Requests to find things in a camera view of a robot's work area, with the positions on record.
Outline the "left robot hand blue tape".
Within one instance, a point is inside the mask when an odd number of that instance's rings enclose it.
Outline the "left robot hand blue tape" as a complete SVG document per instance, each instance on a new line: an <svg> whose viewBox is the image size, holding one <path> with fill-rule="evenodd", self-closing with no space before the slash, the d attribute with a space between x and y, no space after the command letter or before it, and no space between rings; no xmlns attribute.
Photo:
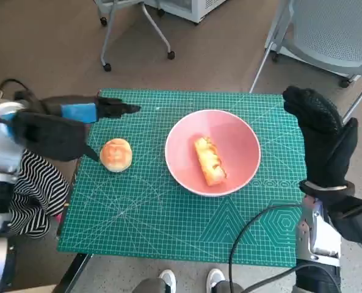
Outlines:
<svg viewBox="0 0 362 293"><path fill-rule="evenodd" d="M98 95L52 96L43 99L42 104L52 115L85 124L98 122L101 118L121 118L124 114L134 114L141 109L140 106L124 103L119 98Z"/></svg>

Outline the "right robot hand black glove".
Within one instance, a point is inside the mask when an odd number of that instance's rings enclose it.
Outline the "right robot hand black glove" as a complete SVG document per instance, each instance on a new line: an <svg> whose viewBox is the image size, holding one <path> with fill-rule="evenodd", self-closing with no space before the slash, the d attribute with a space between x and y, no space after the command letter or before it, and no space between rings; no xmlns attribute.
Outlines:
<svg viewBox="0 0 362 293"><path fill-rule="evenodd" d="M358 120L344 123L336 106L313 89L289 86L283 99L303 134L307 181L322 188L345 186L358 143Z"/></svg>

